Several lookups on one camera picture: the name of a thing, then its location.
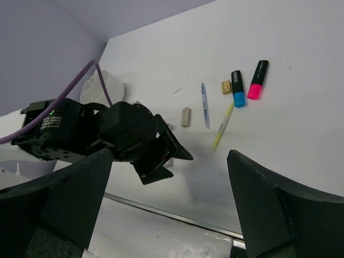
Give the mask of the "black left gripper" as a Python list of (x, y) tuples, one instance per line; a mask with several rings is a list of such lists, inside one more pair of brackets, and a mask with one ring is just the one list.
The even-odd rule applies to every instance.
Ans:
[(142, 184), (172, 178), (164, 165), (173, 157), (193, 160), (160, 114), (142, 104), (118, 102), (99, 111), (99, 147), (108, 148), (116, 162), (129, 162)]

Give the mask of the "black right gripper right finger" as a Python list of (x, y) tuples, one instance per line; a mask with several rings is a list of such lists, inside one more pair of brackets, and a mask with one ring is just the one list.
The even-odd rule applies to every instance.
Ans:
[(316, 190), (237, 150), (228, 173), (248, 257), (343, 257), (343, 197)]

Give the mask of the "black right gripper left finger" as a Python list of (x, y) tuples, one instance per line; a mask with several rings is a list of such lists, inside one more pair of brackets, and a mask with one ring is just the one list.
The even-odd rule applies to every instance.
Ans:
[(1, 190), (1, 257), (82, 257), (110, 176), (109, 149)]

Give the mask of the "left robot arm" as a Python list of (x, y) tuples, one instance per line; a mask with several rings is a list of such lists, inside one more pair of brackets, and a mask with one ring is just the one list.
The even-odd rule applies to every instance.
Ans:
[(51, 101), (1, 117), (1, 160), (77, 162), (109, 149), (116, 162), (130, 163), (142, 184), (173, 176), (170, 159), (192, 160), (159, 114), (139, 103), (81, 104), (66, 98), (54, 109)]

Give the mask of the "white staple box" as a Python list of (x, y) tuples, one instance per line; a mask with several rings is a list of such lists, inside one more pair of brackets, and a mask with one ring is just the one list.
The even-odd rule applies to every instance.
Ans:
[(174, 165), (174, 159), (171, 158), (169, 159), (163, 166), (166, 167), (166, 168), (170, 168)]

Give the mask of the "beige long eraser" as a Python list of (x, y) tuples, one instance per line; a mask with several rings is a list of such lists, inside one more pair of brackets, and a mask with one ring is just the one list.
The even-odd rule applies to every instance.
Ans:
[(181, 126), (190, 127), (190, 124), (191, 124), (191, 109), (189, 107), (185, 107), (182, 109)]

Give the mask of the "yellow clear pen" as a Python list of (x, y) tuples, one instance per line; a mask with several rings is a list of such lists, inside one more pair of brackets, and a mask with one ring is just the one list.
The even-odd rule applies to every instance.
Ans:
[(218, 132), (216, 134), (216, 137), (215, 137), (215, 139), (214, 139), (214, 141), (212, 143), (211, 153), (214, 153), (216, 151), (216, 149), (217, 149), (217, 147), (218, 147), (218, 145), (219, 145), (219, 143), (221, 141), (221, 137), (223, 136), (223, 134), (225, 132), (225, 129), (226, 129), (226, 126), (227, 126), (227, 124), (228, 124), (228, 122), (230, 120), (230, 117), (232, 115), (233, 109), (234, 109), (234, 102), (232, 102), (229, 105), (229, 107), (228, 107), (228, 109), (227, 109), (227, 111), (225, 113), (225, 116), (224, 116), (224, 118), (223, 118), (223, 120), (221, 122), (220, 128), (219, 128), (219, 130), (218, 130)]

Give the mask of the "blue clear pen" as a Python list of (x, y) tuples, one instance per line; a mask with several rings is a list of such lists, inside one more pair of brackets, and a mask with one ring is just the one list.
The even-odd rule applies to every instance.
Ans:
[(204, 83), (201, 83), (201, 94), (205, 126), (207, 129), (210, 129), (209, 111), (207, 107), (206, 89)]

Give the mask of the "small tan eraser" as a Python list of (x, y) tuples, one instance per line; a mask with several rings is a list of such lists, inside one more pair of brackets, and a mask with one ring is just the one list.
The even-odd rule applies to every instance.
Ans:
[(223, 95), (227, 95), (232, 92), (232, 84), (230, 80), (223, 81), (221, 83), (221, 92)]

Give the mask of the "white round container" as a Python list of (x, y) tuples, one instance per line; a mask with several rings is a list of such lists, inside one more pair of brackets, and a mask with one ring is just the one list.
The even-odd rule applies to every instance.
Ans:
[[(101, 72), (111, 103), (115, 104), (122, 101), (125, 95), (124, 85), (108, 71), (101, 70)], [(100, 103), (110, 107), (97, 72), (88, 77), (84, 82), (80, 95), (80, 103)]]

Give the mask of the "blue capped black highlighter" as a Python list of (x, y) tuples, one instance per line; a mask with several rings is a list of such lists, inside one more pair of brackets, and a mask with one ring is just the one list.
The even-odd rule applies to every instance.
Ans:
[(234, 106), (241, 108), (246, 105), (245, 92), (243, 87), (243, 81), (241, 71), (236, 70), (231, 73), (232, 79), (232, 94), (234, 100)]

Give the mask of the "pink capped black highlighter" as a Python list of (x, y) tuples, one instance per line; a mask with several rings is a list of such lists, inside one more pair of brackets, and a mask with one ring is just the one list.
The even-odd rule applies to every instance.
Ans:
[(258, 100), (263, 91), (264, 80), (269, 66), (268, 60), (260, 60), (256, 66), (248, 93), (247, 98)]

